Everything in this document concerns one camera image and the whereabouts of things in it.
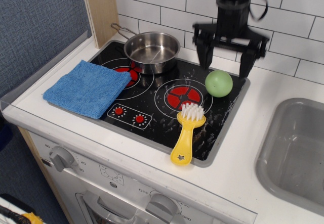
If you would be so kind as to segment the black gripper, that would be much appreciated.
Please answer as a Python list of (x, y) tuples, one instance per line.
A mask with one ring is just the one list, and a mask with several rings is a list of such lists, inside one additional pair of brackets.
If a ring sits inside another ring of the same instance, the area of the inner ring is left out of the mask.
[(242, 52), (240, 78), (248, 77), (255, 61), (265, 56), (269, 38), (248, 27), (249, 14), (249, 3), (219, 3), (216, 23), (193, 25), (193, 41), (204, 70), (211, 65), (214, 47)]

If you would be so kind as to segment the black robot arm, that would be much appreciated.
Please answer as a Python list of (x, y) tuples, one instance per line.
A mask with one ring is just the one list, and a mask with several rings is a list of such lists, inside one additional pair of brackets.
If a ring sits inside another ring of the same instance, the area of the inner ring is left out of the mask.
[(269, 38), (248, 26), (248, 18), (253, 15), (251, 0), (216, 0), (216, 4), (216, 23), (193, 24), (193, 43), (200, 65), (203, 69), (209, 68), (214, 48), (241, 52), (239, 77), (246, 78), (255, 61), (265, 57)]

